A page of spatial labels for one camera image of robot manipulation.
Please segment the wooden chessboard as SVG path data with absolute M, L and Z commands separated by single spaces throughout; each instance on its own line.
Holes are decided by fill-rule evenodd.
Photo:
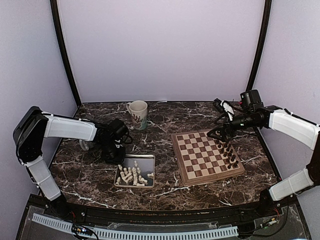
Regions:
M 219 156 L 215 140 L 207 137 L 208 129 L 190 132 L 173 133 L 173 150 L 177 159 L 183 185 L 193 186 L 211 183 L 245 173 L 245 168 L 239 160 L 239 167 L 228 170 Z

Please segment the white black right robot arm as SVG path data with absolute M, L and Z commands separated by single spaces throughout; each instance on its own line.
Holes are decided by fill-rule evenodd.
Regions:
M 240 95 L 241 113 L 235 114 L 226 100 L 215 99 L 213 106 L 226 118 L 213 128 L 207 136 L 228 143 L 235 132 L 248 128 L 265 128 L 291 138 L 312 151 L 309 163 L 301 170 L 264 189 L 259 194 L 255 213 L 266 217 L 281 200 L 299 195 L 320 184 L 320 126 L 302 118 L 287 108 L 276 105 L 265 106 L 256 89 Z

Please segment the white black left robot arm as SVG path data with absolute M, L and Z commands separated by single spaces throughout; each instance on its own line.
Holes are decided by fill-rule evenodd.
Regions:
M 98 147 L 107 164 L 118 165 L 126 157 L 125 146 L 133 141 L 128 127 L 118 118 L 100 123 L 52 114 L 38 106 L 32 106 L 26 112 L 12 136 L 17 160 L 60 218 L 67 218 L 71 208 L 44 160 L 43 142 L 46 139 L 78 140 L 83 150 Z

